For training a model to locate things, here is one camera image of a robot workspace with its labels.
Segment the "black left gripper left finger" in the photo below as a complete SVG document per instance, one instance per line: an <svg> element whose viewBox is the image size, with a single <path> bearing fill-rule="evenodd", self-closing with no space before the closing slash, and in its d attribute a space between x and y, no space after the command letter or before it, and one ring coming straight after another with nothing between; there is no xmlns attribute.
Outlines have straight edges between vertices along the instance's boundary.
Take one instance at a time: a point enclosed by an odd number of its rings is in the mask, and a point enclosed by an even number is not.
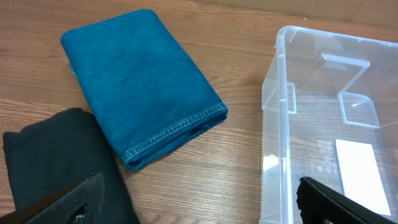
<svg viewBox="0 0 398 224"><path fill-rule="evenodd" d="M97 173L1 217L1 223L94 223L104 204L104 177Z"/></svg>

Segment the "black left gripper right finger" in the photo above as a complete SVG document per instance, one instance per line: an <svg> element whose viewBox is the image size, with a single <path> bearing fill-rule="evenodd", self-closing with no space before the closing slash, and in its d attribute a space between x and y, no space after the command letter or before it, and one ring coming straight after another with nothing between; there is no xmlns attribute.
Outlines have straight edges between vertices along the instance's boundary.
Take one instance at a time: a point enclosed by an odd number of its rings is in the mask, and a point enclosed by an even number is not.
<svg viewBox="0 0 398 224"><path fill-rule="evenodd" d="M303 224L395 224L311 177L302 177L297 205Z"/></svg>

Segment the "black cloth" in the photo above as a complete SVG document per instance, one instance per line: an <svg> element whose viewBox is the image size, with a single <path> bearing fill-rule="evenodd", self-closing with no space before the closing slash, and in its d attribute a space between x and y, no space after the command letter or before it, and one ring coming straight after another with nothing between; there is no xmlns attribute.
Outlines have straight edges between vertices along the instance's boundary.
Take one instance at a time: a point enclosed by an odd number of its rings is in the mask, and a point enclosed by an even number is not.
<svg viewBox="0 0 398 224"><path fill-rule="evenodd" d="M140 222L112 149L91 113L70 108L2 138L16 209L100 172L104 204L96 222Z"/></svg>

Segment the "white label in container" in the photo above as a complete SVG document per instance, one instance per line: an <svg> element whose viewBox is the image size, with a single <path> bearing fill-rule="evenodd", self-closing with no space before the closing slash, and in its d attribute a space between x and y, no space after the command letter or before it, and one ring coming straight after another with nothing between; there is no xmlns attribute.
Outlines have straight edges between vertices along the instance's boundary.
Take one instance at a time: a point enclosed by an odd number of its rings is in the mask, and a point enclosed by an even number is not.
<svg viewBox="0 0 398 224"><path fill-rule="evenodd" d="M335 141L344 195L372 212L391 215L373 146Z"/></svg>

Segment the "clear plastic container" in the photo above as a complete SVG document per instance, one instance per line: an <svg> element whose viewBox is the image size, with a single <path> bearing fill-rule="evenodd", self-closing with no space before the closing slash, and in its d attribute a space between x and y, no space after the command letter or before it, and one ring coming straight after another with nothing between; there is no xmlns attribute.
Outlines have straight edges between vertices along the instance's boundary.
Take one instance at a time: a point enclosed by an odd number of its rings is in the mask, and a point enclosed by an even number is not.
<svg viewBox="0 0 398 224"><path fill-rule="evenodd" d="M397 44L285 26L262 84L261 223L301 223L300 179L344 195L337 139L373 146L397 221Z"/></svg>

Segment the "teal folded towel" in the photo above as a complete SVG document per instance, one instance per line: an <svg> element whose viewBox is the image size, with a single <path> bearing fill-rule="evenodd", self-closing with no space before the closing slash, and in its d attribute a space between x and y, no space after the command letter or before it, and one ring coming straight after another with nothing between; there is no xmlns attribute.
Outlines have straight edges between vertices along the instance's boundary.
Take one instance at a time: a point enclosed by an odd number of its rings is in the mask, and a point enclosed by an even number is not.
<svg viewBox="0 0 398 224"><path fill-rule="evenodd" d="M68 30L60 42L106 139L131 171L228 116L204 74L150 9Z"/></svg>

